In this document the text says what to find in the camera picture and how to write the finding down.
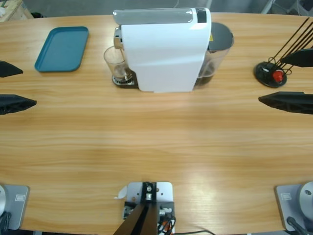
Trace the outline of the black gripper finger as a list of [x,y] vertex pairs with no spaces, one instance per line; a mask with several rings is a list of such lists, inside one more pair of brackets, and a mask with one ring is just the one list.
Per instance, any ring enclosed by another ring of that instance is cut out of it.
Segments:
[[282,63],[306,68],[313,66],[313,48],[301,49],[281,59]]
[[313,95],[304,92],[276,92],[258,97],[265,105],[291,113],[313,114]]
[[0,95],[0,114],[10,114],[29,109],[37,104],[36,100],[25,98],[16,94]]
[[0,77],[5,78],[17,74],[23,74],[23,70],[18,67],[6,62],[0,61]]

